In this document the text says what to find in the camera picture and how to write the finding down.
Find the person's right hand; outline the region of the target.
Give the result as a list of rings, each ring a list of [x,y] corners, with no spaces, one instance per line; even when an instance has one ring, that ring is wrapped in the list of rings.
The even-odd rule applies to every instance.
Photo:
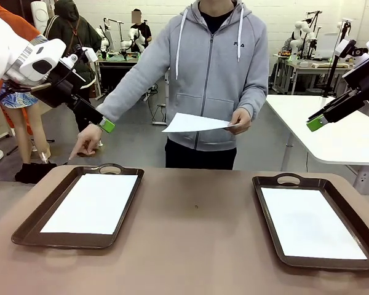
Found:
[[[102,130],[100,127],[89,124],[83,131],[77,136],[76,144],[71,151],[69,160],[80,155],[91,156],[95,154],[98,143],[101,140]]]

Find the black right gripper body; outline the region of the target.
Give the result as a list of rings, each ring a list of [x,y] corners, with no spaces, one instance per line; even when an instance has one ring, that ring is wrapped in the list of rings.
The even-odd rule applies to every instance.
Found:
[[[343,78],[351,89],[351,97],[369,102],[369,60],[347,72]]]

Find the person's left hand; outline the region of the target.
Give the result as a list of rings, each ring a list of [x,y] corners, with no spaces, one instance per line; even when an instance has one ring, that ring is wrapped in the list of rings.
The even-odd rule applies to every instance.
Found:
[[[233,135],[239,135],[246,132],[251,127],[251,115],[244,108],[238,108],[234,111],[230,124],[226,127],[226,130]]]

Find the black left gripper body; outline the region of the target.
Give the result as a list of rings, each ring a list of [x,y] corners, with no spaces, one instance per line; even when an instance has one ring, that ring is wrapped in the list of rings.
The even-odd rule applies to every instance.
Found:
[[[80,98],[77,93],[85,84],[85,80],[74,71],[71,72],[69,67],[60,61],[50,72],[46,83],[51,86],[33,91],[37,99],[51,108],[57,108],[61,104],[74,108]]]

